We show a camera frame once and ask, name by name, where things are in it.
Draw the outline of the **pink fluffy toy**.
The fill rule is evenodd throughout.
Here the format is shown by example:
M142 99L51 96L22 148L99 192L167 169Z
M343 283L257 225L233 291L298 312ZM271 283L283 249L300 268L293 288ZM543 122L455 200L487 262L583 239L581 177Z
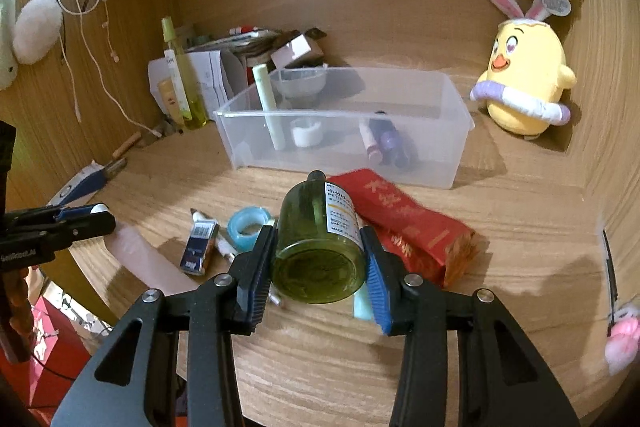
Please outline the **pink fluffy toy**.
M628 303L614 313L614 324L605 343L604 358L608 373L616 375L639 353L639 307Z

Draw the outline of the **blue white stapler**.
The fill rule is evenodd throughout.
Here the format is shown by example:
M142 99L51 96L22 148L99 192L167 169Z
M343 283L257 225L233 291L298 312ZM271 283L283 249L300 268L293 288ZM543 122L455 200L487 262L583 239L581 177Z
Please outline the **blue white stapler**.
M96 193L127 166L125 157L106 165L93 161L67 181L49 200L48 206L78 207L86 205Z

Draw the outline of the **clear plastic storage bin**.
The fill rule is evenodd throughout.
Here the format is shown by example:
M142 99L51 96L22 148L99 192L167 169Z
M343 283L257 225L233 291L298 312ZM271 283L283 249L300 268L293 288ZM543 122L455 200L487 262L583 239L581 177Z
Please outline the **clear plastic storage bin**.
M256 86L218 109L216 121L234 168L260 167L341 174L369 168L395 183L449 188L454 184L473 119L443 72L374 67L275 70L269 76L285 137L273 148ZM384 110L405 141L406 170L382 164L369 119ZM323 140L298 148L291 121L322 121Z

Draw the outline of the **red white marker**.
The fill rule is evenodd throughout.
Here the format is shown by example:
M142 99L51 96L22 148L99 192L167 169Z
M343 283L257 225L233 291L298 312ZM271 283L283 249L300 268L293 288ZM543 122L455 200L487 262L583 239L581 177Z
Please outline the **red white marker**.
M258 26L236 26L229 29L230 36L238 36L248 34L249 32L260 31Z

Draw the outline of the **small dark blue box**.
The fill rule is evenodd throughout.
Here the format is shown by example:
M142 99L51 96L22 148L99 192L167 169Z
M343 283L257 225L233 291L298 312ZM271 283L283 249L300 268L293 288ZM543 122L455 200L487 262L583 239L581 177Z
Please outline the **small dark blue box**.
M184 273L196 277L206 274L212 251L215 249L218 228L216 220L193 222L179 265Z

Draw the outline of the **light blue packet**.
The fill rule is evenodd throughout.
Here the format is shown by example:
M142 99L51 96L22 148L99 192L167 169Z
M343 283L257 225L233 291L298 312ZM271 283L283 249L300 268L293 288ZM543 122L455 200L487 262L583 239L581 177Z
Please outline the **light blue packet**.
M354 294L354 301L352 302L352 316L361 321L374 321L371 300L366 283L363 283Z

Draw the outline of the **white folded paper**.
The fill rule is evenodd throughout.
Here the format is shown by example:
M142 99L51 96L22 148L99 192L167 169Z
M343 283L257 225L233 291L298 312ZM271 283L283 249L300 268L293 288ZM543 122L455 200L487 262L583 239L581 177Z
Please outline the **white folded paper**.
M203 98L205 114L209 120L221 106L248 87L246 67L229 51L206 51L186 54ZM162 113L169 115L158 85L170 78L164 58L157 58L148 64L148 78L152 97Z

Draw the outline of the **purple small bottle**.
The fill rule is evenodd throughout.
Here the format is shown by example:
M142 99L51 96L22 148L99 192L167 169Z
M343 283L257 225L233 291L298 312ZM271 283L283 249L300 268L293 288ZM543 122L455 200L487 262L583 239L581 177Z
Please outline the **purple small bottle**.
M369 119L369 128L382 152L382 164L400 170L408 169L411 165L411 157L407 152L404 138L384 110L377 110L374 113L374 117Z

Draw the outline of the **pale green tube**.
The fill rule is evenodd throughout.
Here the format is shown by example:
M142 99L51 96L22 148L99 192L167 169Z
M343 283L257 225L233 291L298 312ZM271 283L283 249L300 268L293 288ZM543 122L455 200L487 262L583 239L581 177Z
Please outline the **pale green tube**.
M260 105L265 114L265 121L269 130L271 142L275 150L285 149L285 137L280 118L274 115L277 110L276 99L274 98L268 67L266 64L259 64L252 68L252 74L256 84Z

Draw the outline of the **yellow chick plush toy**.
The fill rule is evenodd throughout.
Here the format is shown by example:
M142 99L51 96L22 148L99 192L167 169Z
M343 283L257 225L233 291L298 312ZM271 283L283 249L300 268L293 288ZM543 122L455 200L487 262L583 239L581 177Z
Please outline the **yellow chick plush toy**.
M566 64L562 42L547 23L570 15L570 0L533 0L524 11L516 0L489 0L506 16L498 26L487 68L470 91L500 128L535 140L550 127L570 122L562 94L577 78Z

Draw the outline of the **stack of books papers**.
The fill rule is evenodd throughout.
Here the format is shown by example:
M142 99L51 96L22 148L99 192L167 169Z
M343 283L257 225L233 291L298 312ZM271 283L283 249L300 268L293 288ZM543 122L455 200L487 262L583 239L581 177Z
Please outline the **stack of books papers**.
M238 55L255 56L268 51L280 35L278 30L258 28L242 34L210 40L186 50L188 52L229 51Z

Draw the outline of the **small beige tube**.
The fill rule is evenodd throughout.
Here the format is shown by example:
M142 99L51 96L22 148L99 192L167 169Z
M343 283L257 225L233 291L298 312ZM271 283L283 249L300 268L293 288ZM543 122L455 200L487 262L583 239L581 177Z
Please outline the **small beige tube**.
M162 98L163 104L166 108L166 114L178 128L183 128L184 120L171 79L165 78L164 80L160 81L157 85L157 89L158 92L160 92L160 97Z

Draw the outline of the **white fluffy pompom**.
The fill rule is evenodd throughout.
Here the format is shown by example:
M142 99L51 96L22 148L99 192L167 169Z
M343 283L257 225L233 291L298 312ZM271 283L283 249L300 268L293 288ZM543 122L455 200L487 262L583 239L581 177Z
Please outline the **white fluffy pompom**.
M30 0L14 26L13 51L18 64L32 65L45 57L58 41L62 9L56 0Z

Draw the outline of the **blue tape roll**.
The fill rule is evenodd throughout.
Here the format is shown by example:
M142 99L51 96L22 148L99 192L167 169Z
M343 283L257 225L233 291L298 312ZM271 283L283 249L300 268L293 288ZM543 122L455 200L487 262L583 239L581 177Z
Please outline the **blue tape roll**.
M272 220L270 212L262 207L244 207L238 210L228 221L227 233L237 251L251 251L258 239L260 230Z

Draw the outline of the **tall yellow spray bottle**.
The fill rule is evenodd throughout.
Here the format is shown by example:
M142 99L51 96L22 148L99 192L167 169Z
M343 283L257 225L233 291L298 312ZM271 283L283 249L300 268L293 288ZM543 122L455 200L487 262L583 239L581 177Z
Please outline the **tall yellow spray bottle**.
M188 129L200 129L207 124L207 115L198 87L198 78L178 39L170 16L162 19L162 31L166 44L165 60L181 116Z

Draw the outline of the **white tape roll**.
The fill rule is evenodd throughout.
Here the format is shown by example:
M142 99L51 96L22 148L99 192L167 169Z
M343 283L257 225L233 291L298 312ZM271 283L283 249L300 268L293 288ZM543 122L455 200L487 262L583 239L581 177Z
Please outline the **white tape roll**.
M300 117L291 121L292 140L298 148L311 148L323 140L322 121L317 118Z

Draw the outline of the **small open cardboard box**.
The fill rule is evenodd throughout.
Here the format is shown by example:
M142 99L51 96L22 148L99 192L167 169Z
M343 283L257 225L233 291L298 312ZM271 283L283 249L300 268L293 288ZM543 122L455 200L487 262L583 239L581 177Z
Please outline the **small open cardboard box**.
M276 69L294 68L315 63L324 57L318 42L299 31L277 36L272 44L270 60Z

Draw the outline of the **dark green glass bottle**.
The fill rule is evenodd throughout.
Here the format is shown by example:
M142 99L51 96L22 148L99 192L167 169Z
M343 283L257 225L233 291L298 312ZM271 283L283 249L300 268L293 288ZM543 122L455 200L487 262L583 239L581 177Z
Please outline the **dark green glass bottle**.
M352 199L322 171L311 171L283 199L273 285L300 303L324 305L354 295L366 274Z

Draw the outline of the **red packaged box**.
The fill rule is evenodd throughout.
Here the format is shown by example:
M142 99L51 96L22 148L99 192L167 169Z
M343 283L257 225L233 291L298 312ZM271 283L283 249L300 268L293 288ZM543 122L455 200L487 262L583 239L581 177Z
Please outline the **red packaged box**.
M480 236L463 222L428 209L371 169L331 176L358 215L372 225L386 251L405 268L447 288L480 253Z

